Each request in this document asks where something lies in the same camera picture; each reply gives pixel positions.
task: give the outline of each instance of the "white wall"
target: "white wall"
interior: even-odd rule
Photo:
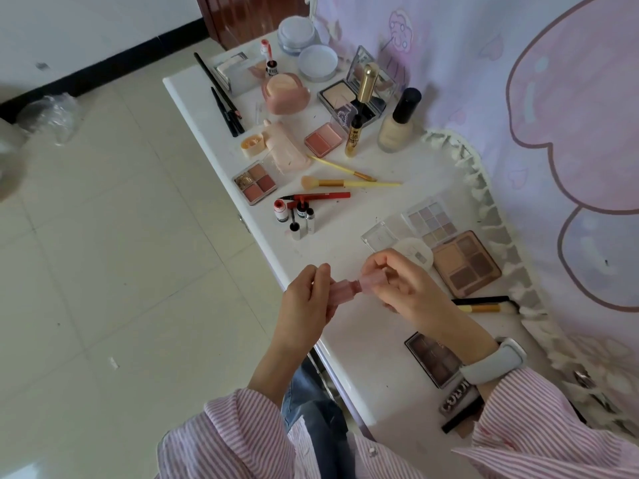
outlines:
[[[0,0],[0,102],[200,17],[196,0]]]

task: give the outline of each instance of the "white watch strap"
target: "white watch strap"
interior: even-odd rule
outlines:
[[[521,368],[525,361],[523,348],[515,340],[506,338],[493,354],[480,362],[461,367],[459,371],[471,385],[481,385]]]

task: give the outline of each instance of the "makeup table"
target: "makeup table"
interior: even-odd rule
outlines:
[[[268,39],[280,73],[297,73],[296,59],[280,51],[276,34],[270,34]],[[259,44],[259,41],[252,41],[206,63],[212,68],[240,50],[246,52],[248,47],[258,47],[259,51]],[[330,120],[330,114],[316,97],[317,91],[343,76],[344,72],[338,73],[332,80],[323,83],[305,80],[304,85],[311,90],[308,107],[293,116],[269,119],[282,120],[302,143],[306,135]],[[371,255],[361,235],[380,220],[431,195],[443,195],[447,211],[460,231],[472,230],[480,241],[488,241],[477,216],[479,205],[463,183],[464,173],[455,168],[445,148],[432,149],[416,137],[404,150],[386,154],[376,143],[381,126],[379,119],[362,130],[355,158],[345,156],[342,143],[326,159],[372,175],[380,181],[404,184],[396,188],[353,188],[350,199],[311,202],[316,217],[315,234],[294,242],[288,230],[290,220],[281,224],[274,216],[275,199],[281,195],[303,193],[300,186],[303,174],[327,179],[349,176],[326,165],[313,163],[304,172],[278,176],[278,189],[250,206],[232,178],[267,154],[265,151],[248,160],[240,150],[244,137],[263,130],[263,126],[255,124],[256,103],[264,102],[260,88],[231,96],[242,113],[242,124],[246,129],[244,135],[233,138],[212,98],[211,83],[195,59],[192,67],[164,79],[164,84],[283,289],[307,264],[328,262],[331,275],[336,280],[355,280],[362,263]],[[442,283],[434,269],[431,275]],[[512,281],[507,282],[501,277],[473,296],[505,295],[512,284]],[[558,383],[558,376],[550,368],[544,352],[516,316],[472,316],[494,336],[516,339],[529,354],[530,366]],[[364,434],[370,434],[402,455],[430,479],[478,478],[475,469],[465,459],[450,452],[453,447],[469,445],[470,438],[461,439],[455,432],[444,434],[440,430],[445,420],[438,407],[447,393],[434,385],[404,345],[414,332],[409,323],[382,307],[375,297],[360,295],[339,307],[316,350]]]

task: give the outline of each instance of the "pink bottle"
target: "pink bottle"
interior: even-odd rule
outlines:
[[[328,305],[339,306],[352,301],[356,294],[372,294],[372,288],[378,284],[387,284],[388,278],[382,269],[375,269],[370,274],[360,276],[359,280],[348,281],[346,279],[330,285],[328,291]]]

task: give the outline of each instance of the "shirt sleeve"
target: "shirt sleeve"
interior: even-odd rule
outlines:
[[[295,449],[276,405],[242,389],[164,436],[160,479],[279,479],[293,477]]]
[[[562,392],[531,369],[514,370],[492,392],[472,449],[455,449],[486,476],[511,479],[639,477],[639,448],[583,425]]]

